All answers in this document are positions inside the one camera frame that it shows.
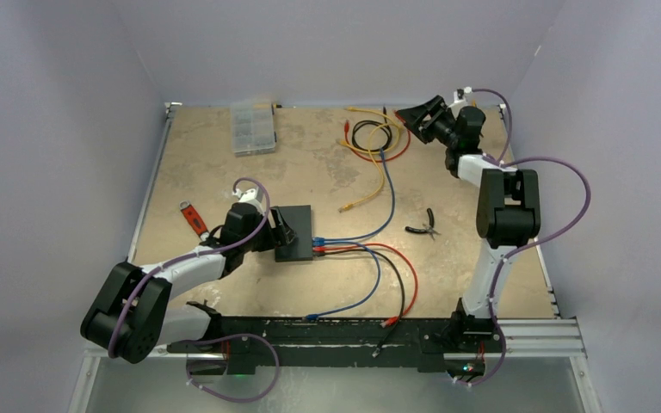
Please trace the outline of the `black network switch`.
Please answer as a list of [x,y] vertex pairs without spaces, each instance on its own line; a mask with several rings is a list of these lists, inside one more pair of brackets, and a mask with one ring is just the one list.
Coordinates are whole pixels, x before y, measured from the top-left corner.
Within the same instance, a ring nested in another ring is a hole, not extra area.
[[278,206],[281,226],[290,241],[275,249],[276,262],[309,262],[312,251],[312,207],[310,205]]

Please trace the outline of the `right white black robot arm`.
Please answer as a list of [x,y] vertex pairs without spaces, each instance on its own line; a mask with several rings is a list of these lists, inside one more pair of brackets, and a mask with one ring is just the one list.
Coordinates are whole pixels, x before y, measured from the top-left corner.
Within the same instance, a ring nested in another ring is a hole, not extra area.
[[440,334],[468,350],[497,334],[499,294],[515,260],[541,228],[538,175],[505,167],[480,148],[484,112],[465,100],[448,105],[441,96],[396,113],[420,141],[438,141],[450,174],[479,189],[476,231],[482,244],[470,285],[459,299],[449,326]]

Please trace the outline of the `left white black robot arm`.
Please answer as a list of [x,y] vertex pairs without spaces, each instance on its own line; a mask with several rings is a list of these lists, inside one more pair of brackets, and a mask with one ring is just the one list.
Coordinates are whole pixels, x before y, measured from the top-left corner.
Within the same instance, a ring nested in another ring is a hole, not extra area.
[[274,252],[276,262],[310,260],[312,209],[272,206],[264,213],[249,202],[236,202],[224,223],[190,252],[144,267],[116,264],[87,310],[80,335],[109,357],[132,364],[157,345],[173,342],[190,341],[202,352],[213,351],[222,340],[220,314],[197,302],[172,311],[170,301],[227,277],[247,254],[265,251]]

